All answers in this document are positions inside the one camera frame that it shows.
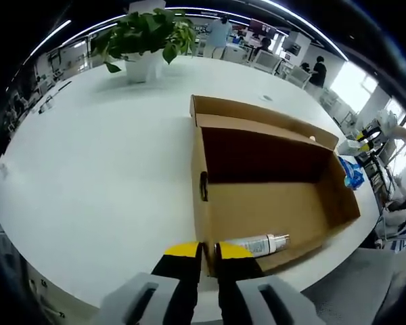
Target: cardboard box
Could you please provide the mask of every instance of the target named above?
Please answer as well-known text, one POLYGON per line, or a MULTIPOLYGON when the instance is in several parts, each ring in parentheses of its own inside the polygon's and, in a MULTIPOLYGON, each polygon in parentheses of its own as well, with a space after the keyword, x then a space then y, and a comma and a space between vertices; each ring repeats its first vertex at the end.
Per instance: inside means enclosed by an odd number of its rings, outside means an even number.
POLYGON ((334 154, 338 138, 292 117, 192 96, 196 236, 207 244, 289 234, 287 250, 257 259, 263 271, 318 247, 359 217, 334 154))

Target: white pot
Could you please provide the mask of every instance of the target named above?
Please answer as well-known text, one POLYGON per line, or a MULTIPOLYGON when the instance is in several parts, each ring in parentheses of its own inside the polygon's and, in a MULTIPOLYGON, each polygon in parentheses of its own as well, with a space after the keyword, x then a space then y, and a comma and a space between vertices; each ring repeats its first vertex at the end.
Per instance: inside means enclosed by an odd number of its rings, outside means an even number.
POLYGON ((158 79, 161 76, 164 59, 162 49, 154 53, 144 52, 125 55, 125 67, 130 83, 146 83, 158 79))

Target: green leaves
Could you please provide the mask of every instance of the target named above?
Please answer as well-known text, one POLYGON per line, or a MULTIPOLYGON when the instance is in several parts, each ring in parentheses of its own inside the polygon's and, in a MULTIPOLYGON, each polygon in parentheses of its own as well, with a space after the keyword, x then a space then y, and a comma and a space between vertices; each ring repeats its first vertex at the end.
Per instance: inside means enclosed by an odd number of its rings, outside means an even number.
POLYGON ((104 63, 106 64, 108 71, 110 71, 111 73, 116 73, 116 72, 122 71, 122 69, 120 69, 115 64, 111 64, 111 63, 109 63, 107 61, 105 61, 104 63))
POLYGON ((162 57, 168 64, 170 64, 177 57, 177 52, 179 52, 177 45, 168 42, 164 51, 162 51, 162 57))
POLYGON ((176 16, 183 12, 155 9, 153 14, 133 12, 118 21, 108 32, 92 40, 92 54, 104 58, 111 73, 120 68, 109 63, 110 57, 122 59, 128 53, 152 53, 163 49, 162 56, 170 64, 178 54, 195 52, 196 34, 192 22, 176 16))

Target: white table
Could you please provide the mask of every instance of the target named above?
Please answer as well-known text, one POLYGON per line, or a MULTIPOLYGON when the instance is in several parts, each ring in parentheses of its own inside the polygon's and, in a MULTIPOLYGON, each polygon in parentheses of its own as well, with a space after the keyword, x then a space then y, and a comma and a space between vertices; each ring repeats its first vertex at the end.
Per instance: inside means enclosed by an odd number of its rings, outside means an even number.
MULTIPOLYGON (((177 58, 150 84, 130 86, 104 66, 71 80, 52 110, 27 116, 0 160, 0 223, 33 267, 94 306, 151 272, 166 248, 195 240, 191 94, 266 107, 344 139, 305 91, 221 60, 177 58)), ((281 279, 303 290, 360 245, 379 212, 368 180, 355 195, 361 217, 281 279)), ((216 289, 204 279, 195 321, 221 317, 216 289)))

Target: potted plant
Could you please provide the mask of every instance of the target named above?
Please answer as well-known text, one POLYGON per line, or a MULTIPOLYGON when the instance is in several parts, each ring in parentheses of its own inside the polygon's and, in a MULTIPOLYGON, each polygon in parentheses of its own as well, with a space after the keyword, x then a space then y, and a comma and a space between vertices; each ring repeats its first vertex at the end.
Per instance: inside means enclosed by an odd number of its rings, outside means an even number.
POLYGON ((125 60, 131 82, 146 82, 160 74, 162 58, 170 64, 178 54, 195 51, 196 34, 183 14, 156 8, 154 13, 133 12, 91 42, 92 55, 100 55, 108 71, 120 68, 111 58, 125 60))

